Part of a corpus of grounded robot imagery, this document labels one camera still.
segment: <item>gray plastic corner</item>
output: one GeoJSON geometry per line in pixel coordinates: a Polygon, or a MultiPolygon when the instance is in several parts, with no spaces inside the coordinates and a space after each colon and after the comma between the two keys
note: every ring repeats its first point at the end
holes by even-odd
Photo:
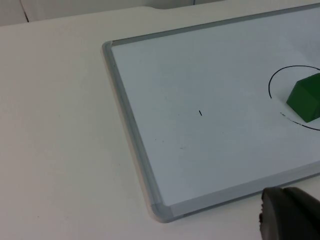
{"type": "Polygon", "coordinates": [[[179,217],[175,217],[171,207],[166,206],[162,203],[156,203],[151,205],[151,210],[154,218],[160,223],[170,223],[179,217]]]}

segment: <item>white wall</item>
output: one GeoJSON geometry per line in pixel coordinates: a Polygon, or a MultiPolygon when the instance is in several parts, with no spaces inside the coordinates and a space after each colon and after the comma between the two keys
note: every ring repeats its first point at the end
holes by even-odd
{"type": "Polygon", "coordinates": [[[138,6],[169,9],[193,4],[193,0],[21,0],[21,2],[30,21],[138,6]]]}
{"type": "Polygon", "coordinates": [[[26,21],[19,0],[0,0],[0,26],[20,24],[26,21]]]}

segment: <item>green block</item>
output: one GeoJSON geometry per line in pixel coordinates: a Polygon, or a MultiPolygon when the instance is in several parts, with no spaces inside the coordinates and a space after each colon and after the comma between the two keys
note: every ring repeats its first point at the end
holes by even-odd
{"type": "Polygon", "coordinates": [[[306,122],[320,117],[320,73],[297,81],[286,103],[306,122]]]}

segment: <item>white table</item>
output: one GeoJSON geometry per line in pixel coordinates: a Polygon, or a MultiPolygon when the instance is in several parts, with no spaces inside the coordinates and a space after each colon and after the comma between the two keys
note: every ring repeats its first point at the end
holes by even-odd
{"type": "MultiPolygon", "coordinates": [[[[259,195],[168,224],[151,219],[101,45],[318,2],[225,0],[1,27],[1,239],[259,240],[259,195]]],[[[320,198],[320,177],[295,185],[320,198]]]]}

